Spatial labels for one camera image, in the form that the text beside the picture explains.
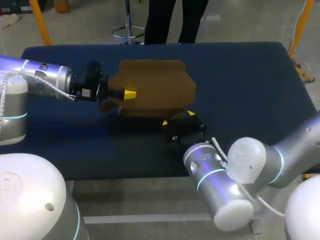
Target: cable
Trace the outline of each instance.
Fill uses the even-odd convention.
[[[3,34],[2,34],[2,16],[0,16],[0,39],[2,42],[4,55],[7,55],[6,45],[5,45],[5,41],[4,41]]]
[[[8,82],[9,76],[10,76],[10,74],[7,73],[2,80],[2,89],[1,89],[1,98],[0,98],[0,132],[1,132],[1,127],[2,127],[3,118],[4,118],[7,82]]]
[[[221,154],[221,156],[224,158],[224,160],[228,161],[228,157],[227,155],[225,155],[224,151],[221,149],[218,141],[216,140],[215,137],[211,138],[212,139],[212,142],[216,148],[216,150]]]
[[[267,208],[269,209],[271,212],[273,212],[274,214],[284,218],[285,215],[277,210],[275,210],[272,206],[270,206],[265,200],[263,200],[259,195],[256,195],[257,199]]]
[[[44,80],[43,78],[39,77],[39,76],[36,76],[36,75],[33,75],[33,74],[30,74],[30,73],[26,73],[26,72],[20,72],[19,73],[20,75],[22,76],[26,76],[26,77],[30,77],[30,78],[33,78],[35,80],[38,80],[42,83],[44,83],[45,85],[47,85],[49,88],[53,89],[54,91],[56,91],[57,93],[61,94],[62,96],[65,96],[66,98],[70,99],[70,100],[75,100],[74,96],[71,95],[71,94],[68,94],[64,91],[61,91],[59,88],[53,86],[50,82]]]
[[[294,47],[294,44],[295,44],[295,35],[296,35],[296,28],[297,28],[297,25],[298,25],[298,22],[300,20],[300,17],[302,15],[302,13],[304,12],[305,10],[305,7],[307,5],[307,1],[308,0],[304,0],[304,4],[303,4],[303,7],[301,9],[301,12],[299,13],[298,17],[296,18],[295,20],[295,24],[294,24],[294,28],[293,28],[293,35],[292,35],[292,40],[291,40],[291,45],[290,45],[290,48],[288,50],[288,53],[290,53],[292,51],[292,48]]]

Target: orange pole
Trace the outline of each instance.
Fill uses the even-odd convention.
[[[308,21],[308,18],[309,18],[309,14],[311,12],[311,9],[313,7],[315,3],[315,0],[306,0],[306,4],[305,4],[305,8],[298,20],[298,23],[296,25],[296,28],[295,28],[295,34],[294,34],[294,42],[293,42],[293,46],[291,48],[291,45],[292,45],[292,42],[290,43],[289,45],[289,55],[290,57],[292,58],[295,54],[295,51],[297,49],[297,46],[299,44],[299,41],[300,41],[300,38],[302,36],[302,33],[304,31],[304,28],[305,28],[305,25]]]
[[[46,46],[51,46],[52,43],[51,43],[49,33],[44,21],[44,17],[42,16],[42,12],[39,7],[38,0],[29,0],[29,2],[32,8],[36,23],[38,24],[38,28],[42,35],[43,42]]]

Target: stool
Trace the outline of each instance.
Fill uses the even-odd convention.
[[[139,29],[139,30],[144,30],[144,27],[141,26],[134,26],[132,23],[132,18],[131,18],[131,8],[130,8],[130,0],[125,0],[125,10],[126,10],[126,17],[125,17],[125,26],[115,28],[112,30],[111,34],[117,38],[121,39],[126,39],[127,41],[125,42],[126,44],[141,44],[139,41],[134,41],[134,39],[142,37],[145,35],[145,32],[143,31],[142,33],[134,36],[133,31],[134,29]],[[121,36],[118,35],[117,32],[126,29],[126,36]]]

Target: black pants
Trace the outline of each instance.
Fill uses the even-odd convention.
[[[179,43],[194,43],[209,0],[182,0],[183,25]],[[176,0],[149,0],[144,44],[165,44]]]

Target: gray floor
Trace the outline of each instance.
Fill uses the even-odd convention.
[[[294,22],[303,0],[210,0],[199,30],[198,42],[280,41],[288,46]],[[57,14],[54,9],[44,13],[52,43],[118,44],[111,36],[113,28],[125,22],[125,8],[119,0],[73,0],[71,13]],[[148,1],[132,0],[134,23],[144,26]],[[181,1],[173,13],[169,42],[176,42],[182,24]],[[4,29],[8,55],[19,57],[31,46],[43,41],[32,14]],[[310,15],[295,58],[305,70],[320,79],[320,2]],[[320,82],[306,85],[320,109]],[[74,197],[84,216],[135,214],[205,213],[189,178],[157,178],[77,181]],[[249,228],[224,234],[210,222],[163,222],[89,225],[91,240],[249,240]],[[275,218],[263,236],[265,240],[283,240],[283,221]]]

